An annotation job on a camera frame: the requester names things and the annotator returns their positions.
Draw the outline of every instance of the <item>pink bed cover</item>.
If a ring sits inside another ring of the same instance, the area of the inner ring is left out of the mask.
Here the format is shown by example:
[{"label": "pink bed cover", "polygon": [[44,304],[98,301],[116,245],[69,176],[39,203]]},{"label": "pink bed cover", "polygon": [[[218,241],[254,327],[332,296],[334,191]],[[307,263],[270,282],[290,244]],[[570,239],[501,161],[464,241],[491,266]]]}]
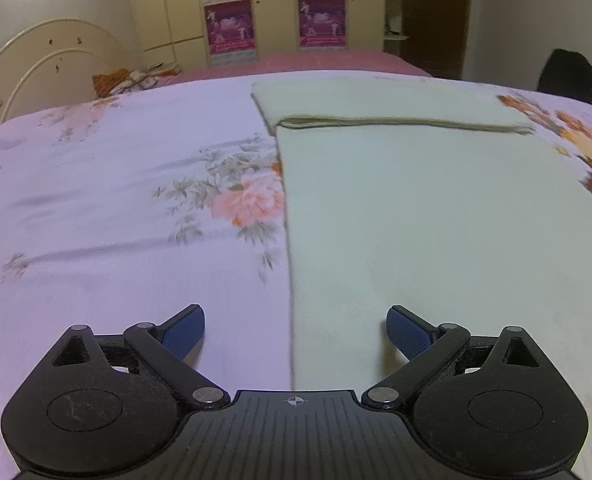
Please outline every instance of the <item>pink bed cover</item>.
[{"label": "pink bed cover", "polygon": [[[190,303],[207,323],[199,371],[230,392],[290,387],[281,167],[250,85],[337,74],[179,84],[0,127],[0,414],[68,326],[122,333]],[[490,91],[592,192],[591,106]],[[15,472],[0,435],[0,480]]]}]

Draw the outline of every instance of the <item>cream headboard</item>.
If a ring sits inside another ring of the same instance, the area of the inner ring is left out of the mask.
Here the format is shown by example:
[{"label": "cream headboard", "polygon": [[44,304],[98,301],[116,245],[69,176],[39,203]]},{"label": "cream headboard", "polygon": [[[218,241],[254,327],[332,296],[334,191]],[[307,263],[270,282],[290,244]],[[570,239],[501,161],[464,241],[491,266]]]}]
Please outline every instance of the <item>cream headboard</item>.
[{"label": "cream headboard", "polygon": [[107,31],[76,18],[38,23],[0,49],[0,124],[96,98],[92,75],[141,68]]}]

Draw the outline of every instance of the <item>triangular cutout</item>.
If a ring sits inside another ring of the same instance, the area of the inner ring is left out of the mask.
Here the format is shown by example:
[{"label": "triangular cutout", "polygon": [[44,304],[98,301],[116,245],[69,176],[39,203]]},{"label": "triangular cutout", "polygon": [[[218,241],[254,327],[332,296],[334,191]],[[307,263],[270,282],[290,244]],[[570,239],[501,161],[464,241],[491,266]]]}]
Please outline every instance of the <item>triangular cutout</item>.
[{"label": "triangular cutout", "polygon": [[531,355],[524,341],[519,337],[511,339],[504,362],[508,365],[538,368],[538,362]]},{"label": "triangular cutout", "polygon": [[54,366],[79,365],[89,361],[89,354],[85,348],[83,338],[79,335],[73,336],[67,346],[63,348],[60,355],[54,361]]}]

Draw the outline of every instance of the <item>brown door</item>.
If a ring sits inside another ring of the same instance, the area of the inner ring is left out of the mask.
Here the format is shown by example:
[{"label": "brown door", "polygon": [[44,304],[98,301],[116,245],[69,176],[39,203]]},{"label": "brown door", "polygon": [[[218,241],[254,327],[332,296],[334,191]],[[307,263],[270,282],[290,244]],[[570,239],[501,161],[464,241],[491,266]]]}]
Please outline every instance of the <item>brown door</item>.
[{"label": "brown door", "polygon": [[431,75],[460,79],[466,47],[469,0],[403,0],[409,39],[401,56]]}]

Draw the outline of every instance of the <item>silver screw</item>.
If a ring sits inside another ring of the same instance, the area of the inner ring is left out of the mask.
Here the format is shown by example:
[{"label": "silver screw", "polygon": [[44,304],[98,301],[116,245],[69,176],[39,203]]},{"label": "silver screw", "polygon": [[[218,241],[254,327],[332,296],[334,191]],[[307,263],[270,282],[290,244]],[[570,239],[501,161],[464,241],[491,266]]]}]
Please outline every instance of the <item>silver screw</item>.
[{"label": "silver screw", "polygon": [[374,402],[394,402],[398,398],[398,392],[393,388],[380,386],[369,390],[367,397]]},{"label": "silver screw", "polygon": [[198,402],[204,402],[206,404],[218,402],[224,396],[225,394],[220,388],[212,388],[210,386],[207,386],[205,388],[198,388],[193,393],[194,399],[196,399]]}]

